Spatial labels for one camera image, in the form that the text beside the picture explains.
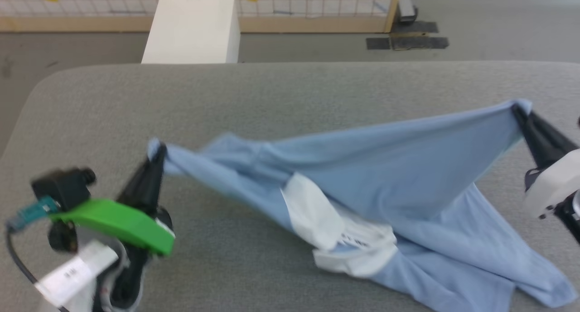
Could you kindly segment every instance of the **blue fabric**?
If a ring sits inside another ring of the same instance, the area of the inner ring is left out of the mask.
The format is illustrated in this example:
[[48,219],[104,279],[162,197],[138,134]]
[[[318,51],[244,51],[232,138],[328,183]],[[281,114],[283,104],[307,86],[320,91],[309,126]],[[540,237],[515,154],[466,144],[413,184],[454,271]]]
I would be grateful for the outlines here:
[[[257,142],[226,134],[200,153],[168,145],[165,171],[197,178],[292,230],[280,188],[293,173],[393,226],[399,251],[371,279],[438,312],[507,312],[514,288],[549,307],[571,283],[517,235],[474,182],[521,140],[510,107]],[[155,152],[158,141],[150,143]]]

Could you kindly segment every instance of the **concrete floor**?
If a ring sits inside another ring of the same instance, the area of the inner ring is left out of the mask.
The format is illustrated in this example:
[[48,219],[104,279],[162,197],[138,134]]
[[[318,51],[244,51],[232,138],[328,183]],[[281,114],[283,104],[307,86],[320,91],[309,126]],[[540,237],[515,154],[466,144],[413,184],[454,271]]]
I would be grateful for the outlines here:
[[[580,0],[414,0],[451,46],[366,50],[371,35],[243,35],[240,62],[535,60],[580,62]],[[33,87],[95,64],[140,62],[147,34],[0,34],[0,154]]]

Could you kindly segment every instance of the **gray fabric surface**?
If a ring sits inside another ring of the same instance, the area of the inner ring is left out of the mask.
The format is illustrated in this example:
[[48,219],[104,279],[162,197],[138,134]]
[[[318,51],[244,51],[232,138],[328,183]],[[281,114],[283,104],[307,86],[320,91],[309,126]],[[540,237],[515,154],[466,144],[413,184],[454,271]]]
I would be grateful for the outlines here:
[[[225,131],[254,139],[408,120],[514,98],[579,139],[580,66],[540,62],[409,62],[102,66],[57,73],[25,105],[0,160],[2,219],[33,199],[29,180],[48,169],[91,166],[95,197],[113,197],[145,156],[149,138],[198,149]],[[580,288],[580,247],[555,217],[522,210],[532,160],[518,145],[478,183],[540,254]],[[197,182],[166,178],[172,256],[147,273],[142,312],[426,312],[373,283],[318,270],[310,247],[261,215]],[[36,275],[62,262],[47,224],[16,238]],[[34,310],[39,295],[0,250],[2,311]],[[514,312],[547,310],[517,292]],[[578,311],[580,304],[558,309]]]

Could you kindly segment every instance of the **green plastic part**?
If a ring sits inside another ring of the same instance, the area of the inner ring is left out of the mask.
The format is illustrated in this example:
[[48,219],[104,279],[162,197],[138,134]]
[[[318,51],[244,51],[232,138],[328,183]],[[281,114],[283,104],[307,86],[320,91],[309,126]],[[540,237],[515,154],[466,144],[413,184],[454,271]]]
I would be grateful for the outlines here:
[[169,255],[174,247],[174,236],[151,217],[109,199],[89,199],[71,211],[54,213],[49,218],[72,221],[154,254]]

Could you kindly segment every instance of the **cable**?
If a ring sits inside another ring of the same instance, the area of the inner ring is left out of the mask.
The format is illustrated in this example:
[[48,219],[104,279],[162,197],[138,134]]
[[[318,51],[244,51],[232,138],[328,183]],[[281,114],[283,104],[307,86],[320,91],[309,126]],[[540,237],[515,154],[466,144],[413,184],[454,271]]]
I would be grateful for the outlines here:
[[[12,258],[12,260],[14,261],[14,263],[16,263],[16,266],[18,267],[18,269],[20,269],[20,271],[23,273],[23,275],[33,284],[37,283],[37,279],[36,277],[30,272],[30,270],[24,265],[24,263],[22,262],[22,260],[20,260],[20,258],[18,257],[18,254],[16,253],[16,251],[14,250],[14,245],[12,244],[12,234],[14,233],[14,230],[10,227],[6,228],[6,248],[8,248],[8,253],[10,254],[10,257]],[[58,308],[58,310],[60,312],[70,312],[69,310],[67,310],[66,307],[61,306],[60,308]]]

